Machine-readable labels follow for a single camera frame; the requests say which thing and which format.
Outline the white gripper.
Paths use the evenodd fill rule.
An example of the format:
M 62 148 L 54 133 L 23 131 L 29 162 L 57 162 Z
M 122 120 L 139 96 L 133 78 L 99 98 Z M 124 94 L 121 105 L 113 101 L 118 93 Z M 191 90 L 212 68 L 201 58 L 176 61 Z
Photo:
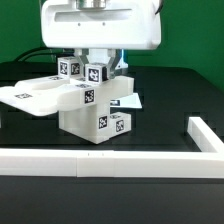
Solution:
M 78 9 L 76 0 L 47 0 L 41 30 L 46 46 L 76 48 L 74 56 L 85 74 L 88 49 L 108 49 L 107 78 L 115 78 L 121 49 L 156 49 L 161 43 L 159 0 L 106 0 L 103 9 Z

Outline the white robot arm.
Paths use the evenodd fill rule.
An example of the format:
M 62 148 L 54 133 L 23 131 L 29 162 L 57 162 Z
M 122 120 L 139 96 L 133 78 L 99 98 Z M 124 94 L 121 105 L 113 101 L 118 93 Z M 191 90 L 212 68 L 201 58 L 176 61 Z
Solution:
M 123 50 L 161 43 L 163 0 L 46 0 L 41 32 L 49 48 L 73 49 L 83 64 L 105 63 L 113 77 Z

